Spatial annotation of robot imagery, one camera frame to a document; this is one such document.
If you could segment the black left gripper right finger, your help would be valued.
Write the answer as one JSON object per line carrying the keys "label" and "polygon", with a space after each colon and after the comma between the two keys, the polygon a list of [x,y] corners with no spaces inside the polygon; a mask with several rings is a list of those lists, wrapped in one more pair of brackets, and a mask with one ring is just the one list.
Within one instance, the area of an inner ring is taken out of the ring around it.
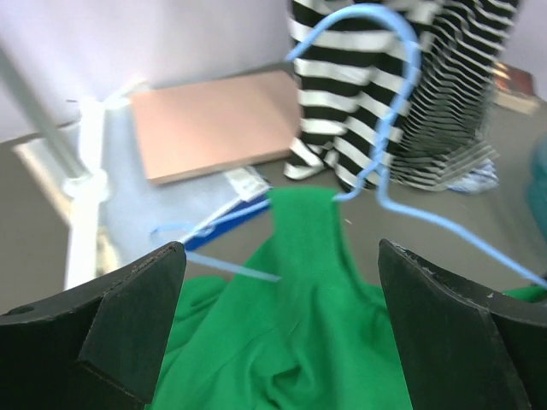
{"label": "black left gripper right finger", "polygon": [[379,244],[379,276],[415,409],[544,409],[546,299],[528,302]]}

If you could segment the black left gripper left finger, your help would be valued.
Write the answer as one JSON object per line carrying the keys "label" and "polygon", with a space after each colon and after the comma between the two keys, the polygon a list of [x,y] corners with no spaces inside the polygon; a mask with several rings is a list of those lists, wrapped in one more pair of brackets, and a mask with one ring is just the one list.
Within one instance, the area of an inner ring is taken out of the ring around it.
{"label": "black left gripper left finger", "polygon": [[1,316],[3,409],[143,409],[185,276],[168,243],[116,271]]}

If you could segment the green tank top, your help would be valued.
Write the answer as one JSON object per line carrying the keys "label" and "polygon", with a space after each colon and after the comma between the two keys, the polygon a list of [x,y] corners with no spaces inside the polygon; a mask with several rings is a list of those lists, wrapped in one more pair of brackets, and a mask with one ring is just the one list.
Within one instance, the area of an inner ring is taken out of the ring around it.
{"label": "green tank top", "polygon": [[347,271],[186,282],[151,407],[415,409],[381,283]]}

